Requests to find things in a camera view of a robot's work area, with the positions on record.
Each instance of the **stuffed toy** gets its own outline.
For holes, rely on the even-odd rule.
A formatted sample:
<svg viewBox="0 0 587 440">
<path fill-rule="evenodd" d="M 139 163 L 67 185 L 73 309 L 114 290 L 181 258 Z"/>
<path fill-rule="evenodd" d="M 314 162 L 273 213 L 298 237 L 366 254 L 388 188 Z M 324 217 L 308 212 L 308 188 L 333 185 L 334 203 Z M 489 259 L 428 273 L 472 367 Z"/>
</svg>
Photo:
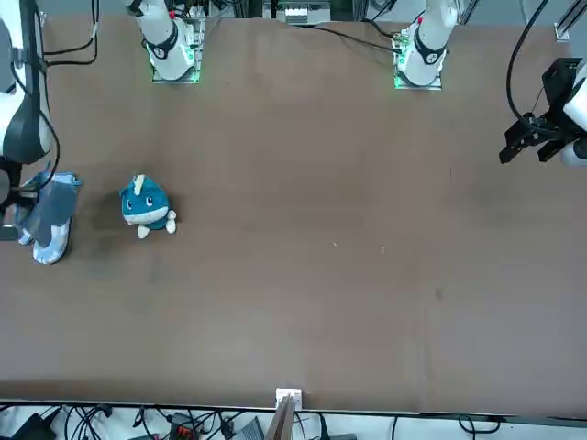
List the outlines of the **stuffed toy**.
<svg viewBox="0 0 587 440">
<path fill-rule="evenodd" d="M 139 174 L 128 187 L 120 190 L 122 215 L 129 225 L 138 225 L 138 238 L 145 238 L 151 230 L 167 229 L 173 234 L 177 216 L 169 206 L 165 191 L 153 179 Z"/>
</svg>

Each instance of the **brown table surface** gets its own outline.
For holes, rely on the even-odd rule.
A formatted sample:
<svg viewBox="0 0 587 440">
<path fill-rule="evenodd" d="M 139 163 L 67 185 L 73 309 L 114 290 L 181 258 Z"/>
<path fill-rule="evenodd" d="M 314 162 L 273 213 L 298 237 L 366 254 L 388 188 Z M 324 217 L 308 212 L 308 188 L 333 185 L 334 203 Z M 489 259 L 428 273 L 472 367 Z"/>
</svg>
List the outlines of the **brown table surface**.
<svg viewBox="0 0 587 440">
<path fill-rule="evenodd" d="M 87 29 L 52 17 L 47 47 Z M 85 185 L 62 262 L 2 245 L 0 393 L 584 415 L 587 173 L 497 157 L 520 31 L 456 29 L 431 93 L 395 91 L 386 53 L 225 19 L 185 87 L 151 84 L 137 25 L 105 18 L 94 66 L 50 71 L 61 170 Z M 530 34 L 520 109 L 564 50 Z M 137 171 L 175 236 L 123 222 Z"/>
</svg>

